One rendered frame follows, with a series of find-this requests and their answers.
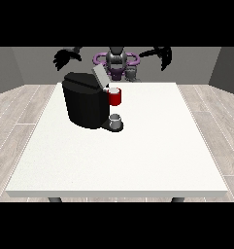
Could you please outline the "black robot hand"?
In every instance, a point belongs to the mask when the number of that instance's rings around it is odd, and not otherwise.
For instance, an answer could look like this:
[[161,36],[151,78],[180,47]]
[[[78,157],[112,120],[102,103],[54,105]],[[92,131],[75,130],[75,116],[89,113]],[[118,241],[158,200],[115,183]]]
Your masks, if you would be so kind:
[[74,53],[73,49],[63,49],[56,53],[53,63],[57,70],[62,69],[71,59],[76,59],[77,61],[82,60],[81,55],[79,53]]
[[154,47],[152,50],[139,54],[139,57],[157,55],[161,59],[161,70],[164,71],[172,62],[172,49],[170,47]]

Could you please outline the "pale grey machine lid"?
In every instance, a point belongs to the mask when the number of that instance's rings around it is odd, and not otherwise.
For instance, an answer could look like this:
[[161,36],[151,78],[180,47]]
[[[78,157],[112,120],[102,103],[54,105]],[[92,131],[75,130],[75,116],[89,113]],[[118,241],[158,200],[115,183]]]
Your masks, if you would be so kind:
[[92,68],[92,73],[96,77],[100,87],[104,89],[109,83],[110,78],[108,77],[102,64],[98,64]]

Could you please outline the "black coffee machine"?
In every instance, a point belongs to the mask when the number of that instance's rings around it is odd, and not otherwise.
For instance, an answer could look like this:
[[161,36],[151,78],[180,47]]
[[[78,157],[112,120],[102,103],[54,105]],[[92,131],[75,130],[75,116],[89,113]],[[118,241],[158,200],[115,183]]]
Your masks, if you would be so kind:
[[123,122],[118,129],[110,128],[110,105],[108,89],[102,89],[93,74],[68,73],[62,88],[69,119],[83,128],[105,128],[111,132],[123,130]]

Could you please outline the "red pod holder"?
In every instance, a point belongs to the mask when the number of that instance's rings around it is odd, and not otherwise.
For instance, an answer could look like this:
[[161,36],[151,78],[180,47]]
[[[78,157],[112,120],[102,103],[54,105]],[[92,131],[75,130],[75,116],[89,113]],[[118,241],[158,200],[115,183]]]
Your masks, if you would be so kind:
[[108,89],[109,104],[112,106],[118,106],[121,103],[121,89],[109,88]]

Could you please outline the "small grey cup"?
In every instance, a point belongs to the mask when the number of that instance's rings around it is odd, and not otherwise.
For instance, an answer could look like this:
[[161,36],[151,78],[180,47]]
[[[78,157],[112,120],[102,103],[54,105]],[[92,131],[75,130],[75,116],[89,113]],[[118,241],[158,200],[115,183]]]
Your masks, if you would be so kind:
[[119,114],[112,114],[109,117],[110,128],[118,129],[121,126],[121,117]]

